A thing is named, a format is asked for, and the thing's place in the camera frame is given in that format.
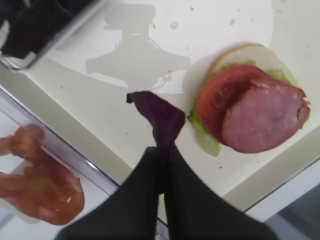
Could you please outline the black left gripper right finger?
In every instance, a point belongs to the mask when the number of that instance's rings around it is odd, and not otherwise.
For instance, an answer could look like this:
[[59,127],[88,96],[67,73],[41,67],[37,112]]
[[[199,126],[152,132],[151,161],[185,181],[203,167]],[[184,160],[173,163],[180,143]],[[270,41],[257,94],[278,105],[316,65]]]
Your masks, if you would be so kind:
[[166,162],[164,201],[171,240],[276,240],[277,235],[215,194],[177,147]]

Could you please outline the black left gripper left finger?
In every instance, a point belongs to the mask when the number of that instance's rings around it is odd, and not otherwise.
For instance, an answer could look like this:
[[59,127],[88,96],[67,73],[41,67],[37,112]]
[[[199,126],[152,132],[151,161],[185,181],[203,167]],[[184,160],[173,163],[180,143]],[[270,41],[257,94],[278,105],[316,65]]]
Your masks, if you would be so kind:
[[125,182],[105,202],[63,228],[58,240],[153,240],[160,188],[159,158],[148,147]]

